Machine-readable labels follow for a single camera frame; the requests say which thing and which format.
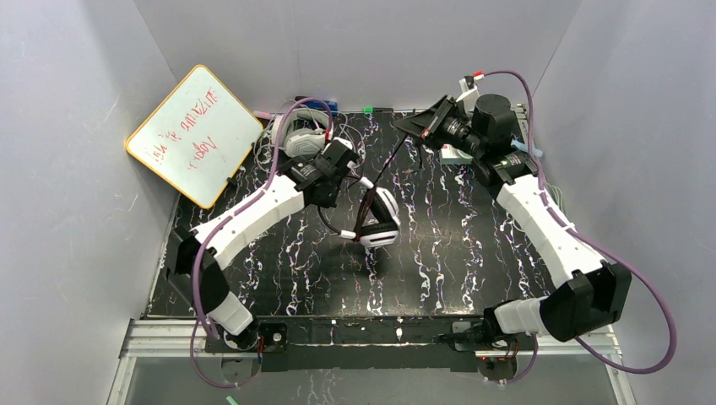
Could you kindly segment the black and white headphones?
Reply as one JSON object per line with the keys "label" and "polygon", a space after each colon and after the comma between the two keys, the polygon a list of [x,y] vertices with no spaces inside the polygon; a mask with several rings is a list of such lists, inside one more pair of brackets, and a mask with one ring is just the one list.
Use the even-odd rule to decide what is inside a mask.
{"label": "black and white headphones", "polygon": [[388,246],[393,244],[399,236],[399,206],[393,194],[382,186],[375,186],[374,183],[362,176],[359,184],[366,189],[366,192],[375,190],[370,203],[370,213],[375,222],[369,225],[362,225],[359,232],[341,230],[339,237],[345,240],[359,242],[365,248]]}

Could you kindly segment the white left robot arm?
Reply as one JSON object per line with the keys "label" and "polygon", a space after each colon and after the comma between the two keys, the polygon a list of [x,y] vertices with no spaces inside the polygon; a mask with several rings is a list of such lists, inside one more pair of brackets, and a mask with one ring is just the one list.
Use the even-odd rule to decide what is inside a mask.
{"label": "white left robot arm", "polygon": [[254,321],[231,292],[224,271],[236,256],[278,222],[307,206],[333,208],[343,179],[357,165],[358,153],[335,138],[314,154],[286,160],[266,185],[193,229],[174,229],[166,247],[165,279],[195,310],[210,336],[221,327],[235,337]]}

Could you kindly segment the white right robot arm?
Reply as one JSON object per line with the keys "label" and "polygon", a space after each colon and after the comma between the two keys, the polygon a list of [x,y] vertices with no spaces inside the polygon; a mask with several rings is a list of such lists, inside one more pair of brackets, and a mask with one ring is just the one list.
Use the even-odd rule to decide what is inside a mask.
{"label": "white right robot arm", "polygon": [[420,146],[450,145],[471,157],[479,183],[518,222],[556,288],[541,298],[487,308],[480,323],[456,338],[494,343],[532,334],[566,342],[620,320],[631,273],[572,235],[573,225],[540,189],[535,162],[513,146],[516,137],[527,136],[528,124],[508,98],[484,94],[466,112],[462,101],[445,95],[394,124]]}

